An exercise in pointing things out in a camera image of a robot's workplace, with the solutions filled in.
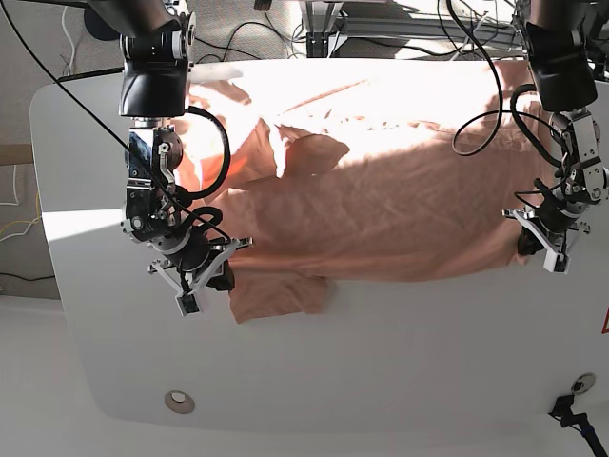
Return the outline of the black robot arm image left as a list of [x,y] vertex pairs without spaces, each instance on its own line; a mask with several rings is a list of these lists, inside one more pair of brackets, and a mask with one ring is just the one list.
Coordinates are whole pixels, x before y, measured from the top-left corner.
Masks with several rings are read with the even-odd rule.
[[[124,231],[161,253],[152,272],[176,269],[180,297],[193,295],[199,287],[231,291],[235,280],[229,258],[251,242],[223,232],[209,238],[209,231],[219,230],[223,214],[213,207],[191,206],[221,187],[230,165],[223,125],[188,103],[196,16],[184,1],[92,1],[90,6],[119,33],[124,56],[119,114],[134,123],[126,147]],[[174,174],[184,158],[184,146],[170,122],[187,113],[214,125],[222,140],[220,171],[198,191],[184,189]]]

